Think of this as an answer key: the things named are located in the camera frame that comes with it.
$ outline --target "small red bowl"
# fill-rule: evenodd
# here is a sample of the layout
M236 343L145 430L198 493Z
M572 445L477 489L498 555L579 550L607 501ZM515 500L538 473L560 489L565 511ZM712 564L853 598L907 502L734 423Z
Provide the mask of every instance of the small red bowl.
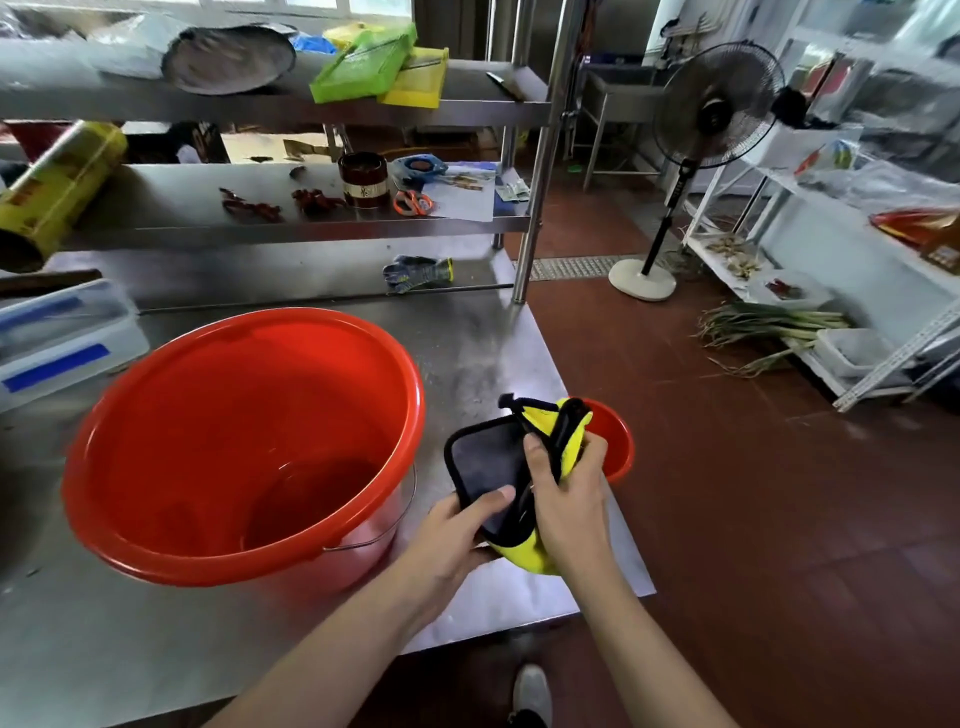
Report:
M634 466L634 435L610 407L601 401L580 397L593 411L587 432L600 435L607 441L607 457L603 461L603 475L611 485L630 472Z

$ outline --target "yellow container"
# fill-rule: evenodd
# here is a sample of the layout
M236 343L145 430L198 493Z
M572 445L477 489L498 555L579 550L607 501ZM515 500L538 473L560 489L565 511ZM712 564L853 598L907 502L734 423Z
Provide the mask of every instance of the yellow container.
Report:
M385 26L357 21L355 23L348 23L347 25L338 25L336 28L330 28L324 31L324 37L337 46L338 51L346 51L353 44L353 41L357 39L357 36L364 31L374 31L378 33L383 30L386 30Z
M74 124L0 194L0 268L42 268L126 153L127 138L112 124Z
M381 104L395 107L418 107L436 109L440 106L440 96L444 90L446 66L450 59L448 48L414 48L410 52L406 65L431 60L438 63L423 65L419 68L400 69L396 81L390 90L376 97Z

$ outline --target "orange scissors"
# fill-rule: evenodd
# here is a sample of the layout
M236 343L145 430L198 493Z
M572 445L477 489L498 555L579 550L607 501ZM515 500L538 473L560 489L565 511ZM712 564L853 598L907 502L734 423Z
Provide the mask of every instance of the orange scissors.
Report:
M429 215L433 200L419 192L401 189L394 197L394 209L404 217Z

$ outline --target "fan base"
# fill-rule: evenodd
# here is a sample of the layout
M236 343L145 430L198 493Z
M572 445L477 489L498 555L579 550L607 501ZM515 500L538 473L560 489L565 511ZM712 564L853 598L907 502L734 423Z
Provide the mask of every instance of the fan base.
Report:
M641 301L663 301L677 287L677 279L669 271L654 265L650 273L643 275L643 259L620 260L610 269L608 278L618 291Z

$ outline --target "sneaker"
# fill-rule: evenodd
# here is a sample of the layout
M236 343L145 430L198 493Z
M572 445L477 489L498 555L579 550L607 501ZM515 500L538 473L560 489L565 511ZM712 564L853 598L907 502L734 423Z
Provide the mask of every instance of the sneaker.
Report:
M553 699L546 674L538 665L524 665L514 682L514 713L536 713L546 728L553 725Z

